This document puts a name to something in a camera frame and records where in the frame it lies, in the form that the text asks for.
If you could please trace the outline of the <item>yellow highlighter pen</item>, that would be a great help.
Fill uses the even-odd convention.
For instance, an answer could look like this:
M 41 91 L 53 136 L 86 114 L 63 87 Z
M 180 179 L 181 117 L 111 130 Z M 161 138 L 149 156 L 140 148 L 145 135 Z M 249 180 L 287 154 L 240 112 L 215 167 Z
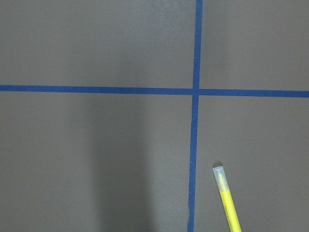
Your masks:
M 241 232 L 238 215 L 230 192 L 223 166 L 213 168 L 214 177 L 221 196 L 223 208 L 231 232 Z

